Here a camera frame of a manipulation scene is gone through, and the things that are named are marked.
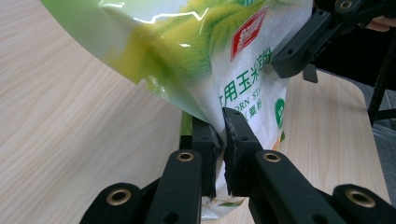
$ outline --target green and yellow packaging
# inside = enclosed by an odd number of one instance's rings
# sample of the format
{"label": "green and yellow packaging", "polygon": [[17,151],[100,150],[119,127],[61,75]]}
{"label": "green and yellow packaging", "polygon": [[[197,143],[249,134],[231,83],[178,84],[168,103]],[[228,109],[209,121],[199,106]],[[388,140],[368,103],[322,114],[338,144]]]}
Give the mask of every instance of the green and yellow packaging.
{"label": "green and yellow packaging", "polygon": [[[221,108],[244,114],[263,148],[277,147],[288,81],[271,60],[311,15],[309,0],[41,0],[78,43],[121,75],[225,139]],[[203,218],[243,199],[203,200]]]}

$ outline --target black bracket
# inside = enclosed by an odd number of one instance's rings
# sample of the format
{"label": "black bracket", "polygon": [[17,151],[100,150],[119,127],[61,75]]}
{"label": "black bracket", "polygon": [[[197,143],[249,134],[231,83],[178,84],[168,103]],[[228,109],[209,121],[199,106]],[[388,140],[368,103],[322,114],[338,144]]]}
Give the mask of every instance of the black bracket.
{"label": "black bracket", "polygon": [[[396,209],[370,190],[344,185],[327,195],[285,155],[263,150],[241,113],[224,108],[224,118],[228,189],[249,197],[255,223],[395,222]],[[182,149],[170,155],[161,179],[143,189],[125,183],[104,189],[81,223],[200,223],[201,197],[214,196],[220,147],[213,127],[200,120],[193,126],[196,132],[182,138]]]}

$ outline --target food package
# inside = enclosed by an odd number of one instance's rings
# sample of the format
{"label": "food package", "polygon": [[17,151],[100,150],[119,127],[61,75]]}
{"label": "food package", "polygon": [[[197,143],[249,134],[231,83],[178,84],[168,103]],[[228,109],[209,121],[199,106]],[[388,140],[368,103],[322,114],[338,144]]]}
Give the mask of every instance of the food package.
{"label": "food package", "polygon": [[[288,80],[271,61],[309,19],[309,0],[41,0],[77,42],[121,75],[212,124],[225,141],[223,107],[241,112],[263,148],[282,134]],[[223,173],[203,218],[243,199]]]}

